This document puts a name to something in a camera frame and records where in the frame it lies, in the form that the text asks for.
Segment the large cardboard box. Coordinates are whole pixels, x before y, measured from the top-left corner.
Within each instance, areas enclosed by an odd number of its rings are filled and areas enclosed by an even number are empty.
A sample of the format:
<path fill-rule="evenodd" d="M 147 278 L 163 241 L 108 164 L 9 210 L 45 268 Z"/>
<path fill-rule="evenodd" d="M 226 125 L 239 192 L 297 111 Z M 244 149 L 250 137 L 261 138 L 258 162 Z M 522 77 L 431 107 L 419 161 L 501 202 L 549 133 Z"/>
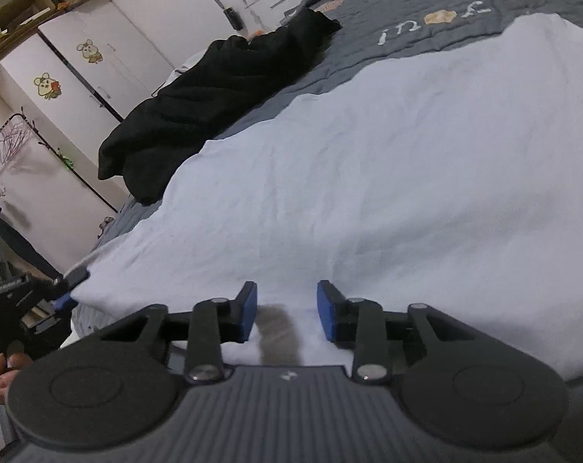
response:
<path fill-rule="evenodd" d="M 52 18 L 52 0 L 12 0 L 0 8 L 0 59 Z"/>

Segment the grey quilted bedspread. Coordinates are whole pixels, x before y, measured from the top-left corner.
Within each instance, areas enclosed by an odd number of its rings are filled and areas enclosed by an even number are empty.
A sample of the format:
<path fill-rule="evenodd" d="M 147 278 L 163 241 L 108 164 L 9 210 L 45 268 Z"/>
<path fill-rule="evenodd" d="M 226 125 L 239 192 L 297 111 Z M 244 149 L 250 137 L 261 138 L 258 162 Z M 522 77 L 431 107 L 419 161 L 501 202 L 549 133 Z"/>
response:
<path fill-rule="evenodd" d="M 536 13 L 557 14 L 583 28 L 583 0 L 338 0 L 328 16 L 340 22 L 340 31 L 313 68 L 220 136 L 274 118 L 297 96 L 328 92 L 377 61 L 465 46 Z"/>

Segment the white t-shirt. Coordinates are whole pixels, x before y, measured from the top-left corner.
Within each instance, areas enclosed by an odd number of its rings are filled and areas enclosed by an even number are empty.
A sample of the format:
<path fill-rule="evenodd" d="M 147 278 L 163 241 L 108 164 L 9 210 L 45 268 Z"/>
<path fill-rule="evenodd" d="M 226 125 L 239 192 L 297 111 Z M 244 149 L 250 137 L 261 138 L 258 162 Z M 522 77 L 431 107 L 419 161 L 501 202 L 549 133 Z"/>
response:
<path fill-rule="evenodd" d="M 233 365 L 348 365 L 316 286 L 425 303 L 583 375 L 583 28 L 517 18 L 450 51 L 383 60 L 211 141 L 161 206 L 87 259 L 80 303 L 122 318 L 259 292 Z"/>

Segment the black clothes pile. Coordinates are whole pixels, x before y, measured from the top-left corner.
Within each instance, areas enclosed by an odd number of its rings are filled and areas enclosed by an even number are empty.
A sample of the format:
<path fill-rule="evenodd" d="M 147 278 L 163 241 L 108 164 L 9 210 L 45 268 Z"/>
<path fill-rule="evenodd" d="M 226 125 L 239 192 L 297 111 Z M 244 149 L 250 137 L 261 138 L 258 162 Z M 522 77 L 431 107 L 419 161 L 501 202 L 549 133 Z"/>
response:
<path fill-rule="evenodd" d="M 120 177 L 137 202 L 159 201 L 184 161 L 306 74 L 339 30 L 337 21 L 305 8 L 268 34 L 212 42 L 195 66 L 136 106 L 102 142 L 99 180 Z"/>

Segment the black clothes rack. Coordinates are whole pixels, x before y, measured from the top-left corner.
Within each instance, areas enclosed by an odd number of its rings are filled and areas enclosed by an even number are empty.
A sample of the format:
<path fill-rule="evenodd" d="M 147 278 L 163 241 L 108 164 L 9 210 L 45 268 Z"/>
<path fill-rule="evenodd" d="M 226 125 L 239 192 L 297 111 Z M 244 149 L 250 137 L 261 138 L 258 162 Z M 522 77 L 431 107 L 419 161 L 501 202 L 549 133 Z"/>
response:
<path fill-rule="evenodd" d="M 53 269 L 65 273 L 81 261 L 114 215 L 72 160 L 24 116 L 15 114 L 0 128 L 0 219 Z"/>

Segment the white wardrobe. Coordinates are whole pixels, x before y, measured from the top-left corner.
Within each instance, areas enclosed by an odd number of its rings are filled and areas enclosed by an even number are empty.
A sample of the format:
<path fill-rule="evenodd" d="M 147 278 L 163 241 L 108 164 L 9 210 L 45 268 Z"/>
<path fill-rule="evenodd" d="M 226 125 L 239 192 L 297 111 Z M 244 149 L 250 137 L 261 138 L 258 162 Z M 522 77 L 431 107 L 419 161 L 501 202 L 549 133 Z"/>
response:
<path fill-rule="evenodd" d="M 39 26 L 0 60 L 0 96 L 33 106 L 91 162 L 112 130 L 166 81 L 171 64 L 110 0 Z"/>

